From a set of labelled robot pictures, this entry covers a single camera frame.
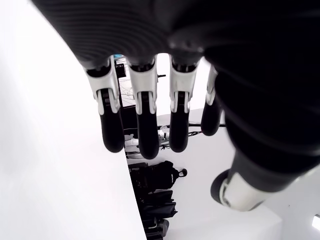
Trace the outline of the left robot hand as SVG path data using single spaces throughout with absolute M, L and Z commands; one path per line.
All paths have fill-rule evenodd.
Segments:
M 317 0 L 36 0 L 86 71 L 105 147 L 125 145 L 114 56 L 126 58 L 140 153 L 159 151 L 157 55 L 170 57 L 169 145 L 188 143 L 199 61 L 210 63 L 201 130 L 221 115 L 235 156 L 212 198 L 247 212 L 320 164 Z

